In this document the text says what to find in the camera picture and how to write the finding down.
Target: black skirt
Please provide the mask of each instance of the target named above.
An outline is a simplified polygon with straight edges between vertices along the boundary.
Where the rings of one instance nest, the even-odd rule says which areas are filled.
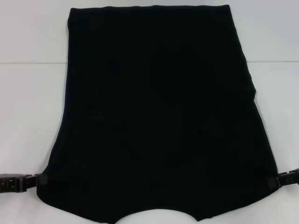
[[[63,121],[45,203],[101,223],[196,220],[277,189],[229,6],[71,9]]]

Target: black fabric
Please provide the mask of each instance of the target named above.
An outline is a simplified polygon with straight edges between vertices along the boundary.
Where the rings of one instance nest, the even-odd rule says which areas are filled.
[[[73,8],[68,28],[45,203],[110,224],[150,209],[202,220],[277,190],[229,6]]]

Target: white background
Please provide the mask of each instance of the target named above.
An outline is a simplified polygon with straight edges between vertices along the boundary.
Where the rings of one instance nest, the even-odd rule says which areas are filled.
[[[0,173],[34,174],[47,164],[60,126],[72,7],[231,6],[256,102],[279,172],[299,167],[299,1],[0,0]],[[299,224],[299,186],[200,224]],[[36,189],[0,194],[0,224],[88,224],[39,200]],[[149,210],[118,224],[195,224],[185,213]]]

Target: white table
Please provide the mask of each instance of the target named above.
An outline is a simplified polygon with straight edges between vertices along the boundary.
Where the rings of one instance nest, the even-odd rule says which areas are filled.
[[[299,1],[297,0],[0,0],[0,173],[41,172],[57,136],[72,7],[224,5],[257,89],[256,102],[279,172],[299,167]],[[299,186],[201,224],[299,224]],[[0,223],[93,223],[43,203],[36,189],[0,194]],[[149,210],[118,224],[195,224],[171,210]]]

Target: white surface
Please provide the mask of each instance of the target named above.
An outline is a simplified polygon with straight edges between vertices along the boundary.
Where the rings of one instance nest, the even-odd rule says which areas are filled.
[[[224,4],[231,5],[248,61],[298,61],[248,66],[278,170],[299,167],[299,1],[0,0],[0,173],[37,173],[47,164],[62,116],[71,7]],[[199,223],[299,224],[298,209],[299,187],[291,185],[253,205]],[[30,189],[0,194],[0,223],[94,222],[46,205]],[[141,212],[118,222],[153,223],[197,222],[171,210]]]

